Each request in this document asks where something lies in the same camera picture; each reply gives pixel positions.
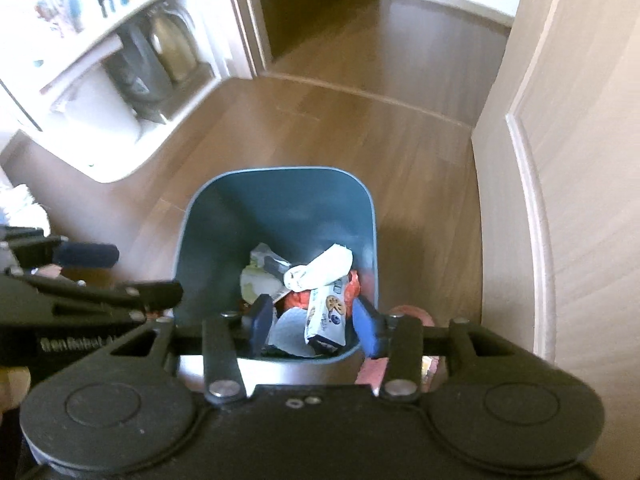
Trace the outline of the grey paper bundle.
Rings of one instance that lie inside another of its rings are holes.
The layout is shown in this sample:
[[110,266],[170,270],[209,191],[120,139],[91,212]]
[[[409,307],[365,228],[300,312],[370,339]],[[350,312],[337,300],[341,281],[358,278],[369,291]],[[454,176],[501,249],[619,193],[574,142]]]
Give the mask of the grey paper bundle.
[[292,308],[272,322],[263,356],[291,359],[314,359],[317,352],[305,339],[307,311]]

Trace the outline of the white cookie snack box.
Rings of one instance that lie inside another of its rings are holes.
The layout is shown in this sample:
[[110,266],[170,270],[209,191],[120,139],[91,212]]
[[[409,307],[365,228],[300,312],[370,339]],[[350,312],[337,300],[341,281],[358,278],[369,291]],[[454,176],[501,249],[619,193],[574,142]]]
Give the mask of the white cookie snack box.
[[[339,280],[329,285],[337,290]],[[320,290],[326,286],[313,289],[316,293],[309,299],[305,339],[318,353],[333,354],[345,347],[346,316],[337,310],[329,311],[324,300],[319,298]]]

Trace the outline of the white paper wad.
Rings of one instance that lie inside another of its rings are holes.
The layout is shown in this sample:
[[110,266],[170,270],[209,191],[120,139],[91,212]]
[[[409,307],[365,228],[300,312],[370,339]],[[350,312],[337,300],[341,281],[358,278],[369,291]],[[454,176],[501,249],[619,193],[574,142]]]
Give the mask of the white paper wad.
[[310,263],[292,266],[283,275],[283,284],[292,292],[303,292],[329,285],[352,270],[352,251],[333,244]]

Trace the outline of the dark teal plastic trash bin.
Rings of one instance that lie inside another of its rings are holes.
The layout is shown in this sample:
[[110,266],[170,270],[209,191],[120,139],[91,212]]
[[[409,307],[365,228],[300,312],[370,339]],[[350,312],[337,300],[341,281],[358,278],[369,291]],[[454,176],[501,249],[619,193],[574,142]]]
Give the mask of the dark teal plastic trash bin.
[[374,203],[366,186],[330,167],[230,171],[204,184],[183,219],[174,277],[183,288],[179,326],[240,305],[240,274],[250,251],[267,244],[297,266],[334,244],[352,251],[361,292],[378,304]]

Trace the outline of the red and white plastic bag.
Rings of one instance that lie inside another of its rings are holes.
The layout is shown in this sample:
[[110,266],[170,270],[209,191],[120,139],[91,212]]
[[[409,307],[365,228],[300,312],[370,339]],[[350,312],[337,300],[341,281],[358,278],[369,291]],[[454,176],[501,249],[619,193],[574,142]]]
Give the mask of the red and white plastic bag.
[[[351,270],[347,276],[341,278],[337,283],[337,290],[332,285],[323,287],[319,292],[319,298],[324,300],[329,311],[337,310],[344,314],[346,318],[352,317],[352,304],[360,295],[361,286],[359,274],[356,270]],[[299,308],[307,310],[310,297],[315,294],[315,290],[303,290],[302,292],[289,292],[282,300],[284,312]]]

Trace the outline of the white bookshelf unit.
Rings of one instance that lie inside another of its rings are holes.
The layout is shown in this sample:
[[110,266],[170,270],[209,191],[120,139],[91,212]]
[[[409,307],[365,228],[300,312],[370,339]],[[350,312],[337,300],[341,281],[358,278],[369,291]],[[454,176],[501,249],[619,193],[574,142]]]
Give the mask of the white bookshelf unit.
[[157,108],[137,112],[105,62],[122,48],[123,24],[136,23],[149,40],[148,12],[161,1],[134,0],[101,18],[96,0],[1,0],[1,91],[18,124],[96,182],[135,172],[223,81],[250,74],[233,0],[168,0],[192,18],[198,68],[171,81]]

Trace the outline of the gold metallic kettle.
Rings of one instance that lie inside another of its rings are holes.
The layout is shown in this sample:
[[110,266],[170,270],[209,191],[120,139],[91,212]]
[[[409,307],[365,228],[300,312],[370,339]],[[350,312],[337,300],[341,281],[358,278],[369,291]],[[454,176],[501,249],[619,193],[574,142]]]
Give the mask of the gold metallic kettle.
[[177,3],[165,0],[148,12],[149,40],[160,64],[176,84],[198,68],[198,48],[189,13]]

